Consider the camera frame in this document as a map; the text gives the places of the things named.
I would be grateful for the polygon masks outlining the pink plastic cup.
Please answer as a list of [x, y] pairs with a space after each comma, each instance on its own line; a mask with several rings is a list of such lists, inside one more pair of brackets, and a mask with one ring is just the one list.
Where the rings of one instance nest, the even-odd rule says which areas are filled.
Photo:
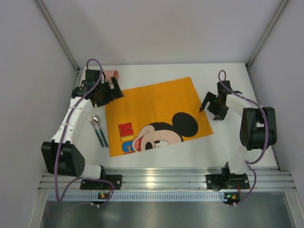
[[111, 78], [114, 77], [117, 81], [119, 80], [119, 73], [117, 70], [104, 70], [107, 81], [112, 84]]

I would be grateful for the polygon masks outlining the orange Mickey Mouse placemat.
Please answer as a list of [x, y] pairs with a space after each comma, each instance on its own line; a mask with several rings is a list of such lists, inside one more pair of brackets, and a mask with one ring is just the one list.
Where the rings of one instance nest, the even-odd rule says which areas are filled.
[[109, 155], [161, 148], [213, 134], [192, 79], [124, 90], [105, 107]]

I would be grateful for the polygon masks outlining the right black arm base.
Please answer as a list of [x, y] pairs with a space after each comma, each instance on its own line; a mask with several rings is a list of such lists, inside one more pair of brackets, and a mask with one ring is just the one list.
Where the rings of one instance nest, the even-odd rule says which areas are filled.
[[230, 171], [228, 164], [221, 168], [221, 174], [206, 175], [206, 184], [208, 190], [242, 190], [250, 189], [248, 176], [246, 173], [235, 174]]

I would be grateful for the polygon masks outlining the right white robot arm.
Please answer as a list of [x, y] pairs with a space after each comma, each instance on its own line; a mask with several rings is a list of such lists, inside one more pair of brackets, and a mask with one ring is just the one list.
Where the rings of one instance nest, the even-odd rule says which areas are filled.
[[239, 138], [241, 146], [228, 161], [223, 171], [228, 175], [242, 175], [248, 166], [260, 162], [269, 146], [277, 141], [276, 113], [272, 107], [262, 107], [257, 102], [233, 91], [230, 81], [217, 83], [218, 94], [207, 92], [199, 110], [207, 109], [214, 121], [223, 121], [228, 110], [241, 117]]

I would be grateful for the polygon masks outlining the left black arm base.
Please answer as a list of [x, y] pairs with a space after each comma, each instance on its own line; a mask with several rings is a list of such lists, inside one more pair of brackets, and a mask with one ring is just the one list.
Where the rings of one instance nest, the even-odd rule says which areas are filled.
[[81, 190], [120, 190], [122, 175], [106, 175], [105, 180], [84, 179], [81, 181]]

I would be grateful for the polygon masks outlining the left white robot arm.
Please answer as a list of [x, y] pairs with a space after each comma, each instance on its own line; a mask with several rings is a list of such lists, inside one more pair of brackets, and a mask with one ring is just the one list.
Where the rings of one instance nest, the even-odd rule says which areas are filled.
[[66, 116], [49, 142], [43, 142], [41, 152], [48, 173], [78, 178], [105, 179], [105, 168], [91, 164], [85, 154], [92, 145], [81, 149], [76, 142], [81, 136], [92, 109], [109, 104], [123, 93], [118, 84], [117, 70], [86, 69], [85, 78], [73, 91]]

